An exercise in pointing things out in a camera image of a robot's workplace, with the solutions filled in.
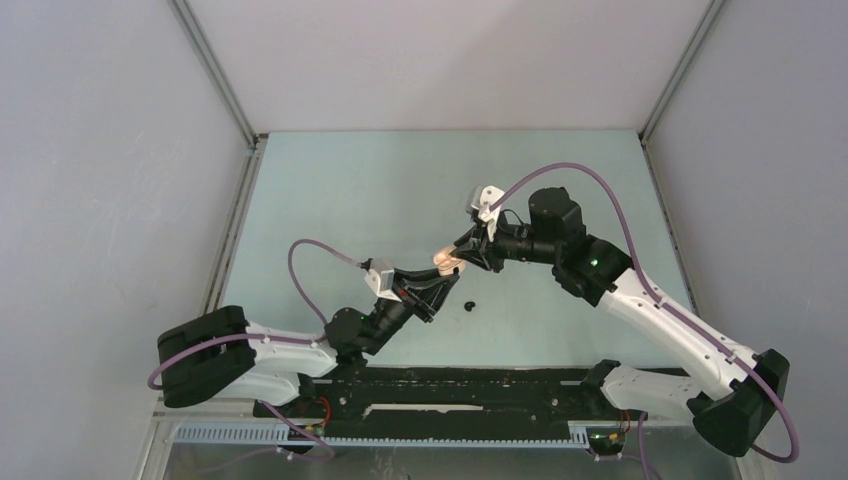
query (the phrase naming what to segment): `light blue table surface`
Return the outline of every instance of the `light blue table surface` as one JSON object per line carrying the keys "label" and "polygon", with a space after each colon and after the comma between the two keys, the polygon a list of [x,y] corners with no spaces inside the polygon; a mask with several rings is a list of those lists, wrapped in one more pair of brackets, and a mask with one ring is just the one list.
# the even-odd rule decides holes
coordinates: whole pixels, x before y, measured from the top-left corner
{"label": "light blue table surface", "polygon": [[[531,170],[579,162],[612,186],[648,274],[688,305],[680,270],[633,131],[414,131],[274,133],[265,150],[224,304],[249,320],[313,332],[318,318],[286,269],[289,245],[302,237],[354,258],[385,258],[425,269],[432,255],[470,226],[465,203],[475,185],[504,190]],[[624,248],[603,190],[576,171],[530,182],[506,204],[529,221],[527,198],[565,186],[583,208],[588,231]],[[329,318],[341,307],[370,312],[375,298],[362,270],[318,248],[298,247],[298,276]],[[477,307],[463,309],[467,301]],[[413,318],[373,357],[392,366],[583,366],[601,359],[632,366],[676,366],[623,321],[573,298],[550,267],[508,262],[500,274],[469,266],[431,324]]]}

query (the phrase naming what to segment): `robotic arm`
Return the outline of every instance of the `robotic arm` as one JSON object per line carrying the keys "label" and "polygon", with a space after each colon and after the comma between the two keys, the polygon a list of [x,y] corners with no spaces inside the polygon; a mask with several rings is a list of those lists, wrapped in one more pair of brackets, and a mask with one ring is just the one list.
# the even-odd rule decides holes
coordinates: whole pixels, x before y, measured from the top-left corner
{"label": "robotic arm", "polygon": [[[774,350],[756,354],[669,298],[634,269],[630,256],[586,232],[580,206],[564,188],[533,193],[529,224],[510,224],[499,207],[491,208],[503,195],[493,186],[473,192],[467,212],[474,226],[437,254],[438,268],[404,271],[380,259],[365,262],[366,283],[377,296],[370,313],[343,308],[323,335],[300,335],[256,325],[245,319],[241,307],[225,307],[159,337],[162,365],[149,384],[164,390],[168,407],[213,397],[282,405],[298,397],[311,377],[364,365],[362,354],[376,354],[413,316],[431,322],[466,262],[492,272],[500,272],[506,260],[542,263],[551,265],[554,280],[568,293],[633,325],[690,375],[663,375],[604,360],[583,385],[600,391],[617,409],[691,421],[717,449],[744,455],[775,406],[739,363],[782,399],[788,361]],[[687,321],[670,314],[670,307]],[[720,347],[697,330],[718,339]],[[152,383],[158,373],[162,387]]]}
{"label": "robotic arm", "polygon": [[[613,244],[586,233],[580,206],[564,188],[545,188],[530,196],[530,224],[510,224],[494,204],[503,191],[489,186],[472,194],[468,212],[475,225],[455,242],[451,255],[499,272],[504,260],[551,265],[563,289],[623,319],[677,360],[690,375],[678,377],[636,370],[604,360],[584,384],[600,389],[621,410],[642,410],[692,422],[710,444],[742,456],[775,412],[765,392],[733,360],[757,372],[783,398],[789,362],[778,352],[758,355],[716,331],[669,298],[649,278],[650,295],[633,261]],[[708,342],[693,327],[674,318],[664,305],[686,315],[732,352]]]}

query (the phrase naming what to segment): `metal grating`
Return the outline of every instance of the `metal grating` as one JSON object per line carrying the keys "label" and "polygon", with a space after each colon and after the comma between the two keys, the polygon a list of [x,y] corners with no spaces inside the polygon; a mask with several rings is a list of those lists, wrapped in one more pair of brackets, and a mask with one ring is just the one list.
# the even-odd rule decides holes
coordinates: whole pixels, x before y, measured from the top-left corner
{"label": "metal grating", "polygon": [[174,443],[283,445],[288,433],[283,424],[186,423],[177,430]]}
{"label": "metal grating", "polygon": [[[312,445],[309,440],[289,439],[283,424],[186,423],[174,437],[174,443],[211,443],[226,445]],[[439,448],[581,448],[589,447],[585,427],[571,427],[570,440],[439,440],[393,438],[325,437],[333,447],[439,447]]]}

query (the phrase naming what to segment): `gray wall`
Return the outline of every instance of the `gray wall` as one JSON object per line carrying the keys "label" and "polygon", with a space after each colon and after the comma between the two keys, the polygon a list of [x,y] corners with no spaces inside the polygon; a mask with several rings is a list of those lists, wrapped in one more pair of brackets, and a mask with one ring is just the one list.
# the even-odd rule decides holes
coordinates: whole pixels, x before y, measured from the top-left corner
{"label": "gray wall", "polygon": [[0,469],[128,478],[245,145],[164,0],[0,5]]}
{"label": "gray wall", "polygon": [[730,2],[649,145],[705,318],[792,363],[784,478],[848,466],[846,19],[840,0]]}

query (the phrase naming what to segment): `white bracket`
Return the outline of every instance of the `white bracket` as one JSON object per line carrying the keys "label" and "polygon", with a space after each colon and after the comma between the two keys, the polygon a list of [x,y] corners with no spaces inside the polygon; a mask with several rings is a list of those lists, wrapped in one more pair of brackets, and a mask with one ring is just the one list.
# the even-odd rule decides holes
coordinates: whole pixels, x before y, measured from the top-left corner
{"label": "white bracket", "polygon": [[[314,334],[283,332],[250,323],[246,333],[266,337],[248,340],[256,351],[255,365],[218,392],[214,398],[247,398],[264,400],[271,405],[282,405],[298,396],[298,373],[320,377],[336,368],[336,351],[327,340],[315,341]],[[270,336],[283,336],[311,340],[307,344],[274,342]]]}
{"label": "white bracket", "polygon": [[365,273],[365,283],[368,288],[377,295],[377,298],[400,301],[400,298],[392,291],[395,269],[382,258],[371,259],[371,267]]}
{"label": "white bracket", "polygon": [[[721,332],[710,327],[695,314],[689,312],[686,307],[675,302],[665,292],[654,286],[650,279],[648,279],[648,283],[654,289],[654,292],[662,298],[663,303],[672,305],[683,312],[692,322],[721,341],[752,368],[756,366],[756,361],[753,359],[753,350],[727,338]],[[730,387],[731,382],[734,380],[744,381],[747,378],[747,373],[735,363],[727,361],[724,354],[715,346],[679,319],[673,317],[664,308],[655,304],[632,268],[621,274],[616,279],[615,285],[617,288],[614,292],[604,293],[599,306],[633,325],[648,339],[668,352],[707,396],[713,400],[724,398],[733,392]]]}
{"label": "white bracket", "polygon": [[498,229],[498,216],[501,214],[501,207],[491,209],[491,205],[503,197],[504,191],[498,187],[489,185],[488,187],[477,187],[471,194],[471,200],[468,205],[469,213],[477,211],[477,218],[486,223],[486,232],[489,235],[489,241],[495,240],[495,232]]}
{"label": "white bracket", "polygon": [[642,410],[691,423],[693,415],[686,402],[697,397],[701,389],[691,377],[644,372],[622,365],[604,378],[601,392],[619,410]]}

